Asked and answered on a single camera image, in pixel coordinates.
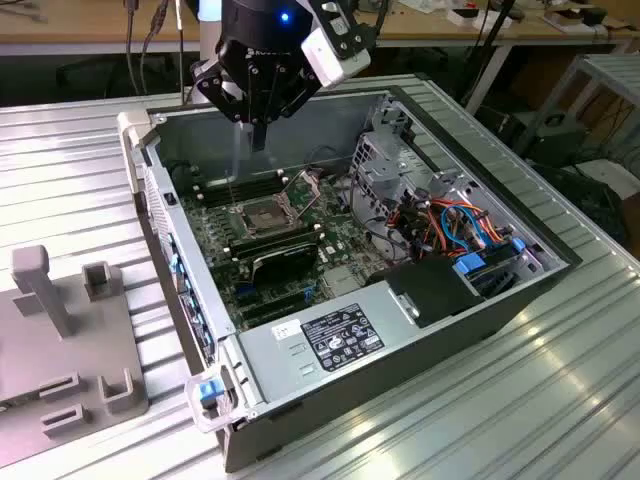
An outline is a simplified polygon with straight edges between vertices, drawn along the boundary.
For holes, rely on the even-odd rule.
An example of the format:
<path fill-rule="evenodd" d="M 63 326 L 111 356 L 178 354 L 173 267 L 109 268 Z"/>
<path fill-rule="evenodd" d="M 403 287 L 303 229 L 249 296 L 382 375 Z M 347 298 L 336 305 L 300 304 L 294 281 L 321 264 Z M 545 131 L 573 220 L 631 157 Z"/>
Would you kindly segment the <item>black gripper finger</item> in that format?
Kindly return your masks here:
<path fill-rule="evenodd" d="M 321 84 L 316 74 L 307 67 L 298 73 L 292 70 L 281 72 L 276 69 L 272 85 L 262 90 L 256 97 L 258 109 L 252 113 L 256 120 L 252 132 L 252 150 L 265 149 L 268 127 L 280 118 L 290 118 L 296 113 L 320 88 Z"/>
<path fill-rule="evenodd" d="M 253 62 L 246 59 L 231 72 L 218 60 L 201 60 L 192 65 L 194 87 L 231 122 L 252 125 L 252 70 Z"/>

